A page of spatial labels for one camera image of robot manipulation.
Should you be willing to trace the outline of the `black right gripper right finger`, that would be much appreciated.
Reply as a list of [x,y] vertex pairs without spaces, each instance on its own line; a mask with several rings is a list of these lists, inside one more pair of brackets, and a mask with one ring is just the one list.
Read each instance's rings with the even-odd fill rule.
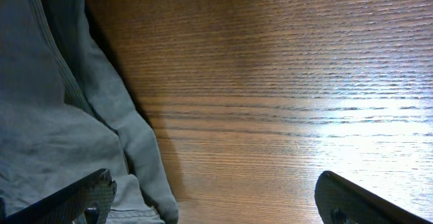
[[332,171],[320,174],[315,204],[325,224],[432,224]]

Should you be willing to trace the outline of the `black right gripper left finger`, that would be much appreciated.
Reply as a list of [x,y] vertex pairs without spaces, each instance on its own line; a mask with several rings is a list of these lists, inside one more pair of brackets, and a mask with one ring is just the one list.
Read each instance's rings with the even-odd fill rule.
[[105,224],[116,190],[110,171],[99,169],[10,216],[1,202],[1,224]]

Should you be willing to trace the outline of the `grey shorts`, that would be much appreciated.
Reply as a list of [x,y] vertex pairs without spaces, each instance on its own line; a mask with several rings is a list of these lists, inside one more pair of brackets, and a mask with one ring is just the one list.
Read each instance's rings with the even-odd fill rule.
[[108,169],[109,223],[177,223],[153,129],[92,39],[85,0],[1,0],[1,199],[12,215]]

